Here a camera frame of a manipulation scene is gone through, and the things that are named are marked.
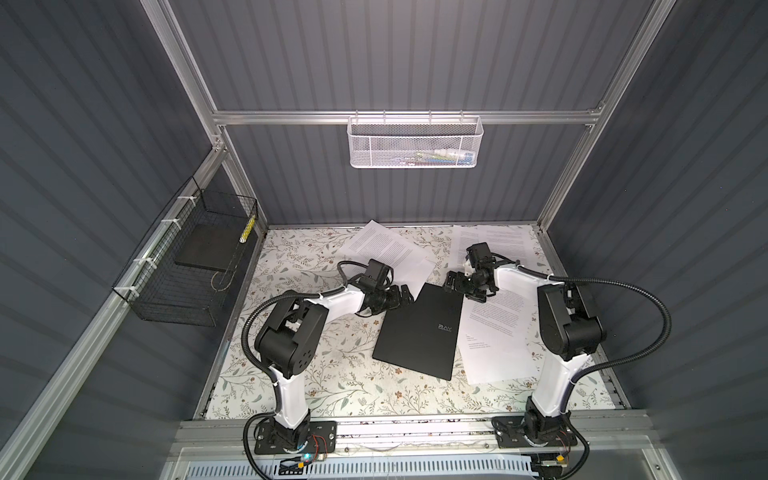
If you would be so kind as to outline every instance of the corrugated wall panel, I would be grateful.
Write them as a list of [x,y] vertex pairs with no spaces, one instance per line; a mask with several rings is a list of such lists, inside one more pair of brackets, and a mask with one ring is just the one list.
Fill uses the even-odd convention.
[[[768,4],[678,2],[550,229],[569,273],[670,307],[667,344],[618,375],[685,478],[763,474],[767,104]],[[611,358],[657,336],[649,303],[598,304]]]
[[[0,445],[209,150],[138,2],[0,2]],[[156,478],[220,335],[129,316],[28,478]]]
[[222,110],[571,110],[650,0],[171,4]]
[[536,220],[580,125],[485,129],[475,168],[349,165],[343,126],[230,126],[271,224]]

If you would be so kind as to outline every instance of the floral tablecloth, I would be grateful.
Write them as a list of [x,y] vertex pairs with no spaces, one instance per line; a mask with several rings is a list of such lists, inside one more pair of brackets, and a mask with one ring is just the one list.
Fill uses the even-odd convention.
[[[550,273],[535,232],[538,269]],[[442,285],[448,269],[451,227],[395,228],[400,235],[431,250],[437,267],[429,282]],[[238,326],[208,406],[208,419],[241,419],[274,409],[268,378],[250,365],[240,348],[244,320],[265,299],[288,289],[331,290],[341,284],[335,264],[337,250],[358,229],[270,230],[247,294]],[[269,312],[254,323],[251,345]],[[384,314],[369,318],[343,316],[326,324],[314,360],[306,370],[306,397],[313,417],[428,415],[437,413],[521,412],[536,387],[536,378],[470,386],[456,349],[450,382],[374,360],[371,355]],[[538,320],[531,318],[528,350],[540,369],[546,348],[538,338]],[[613,409],[598,373],[583,378],[571,397],[573,409]]]

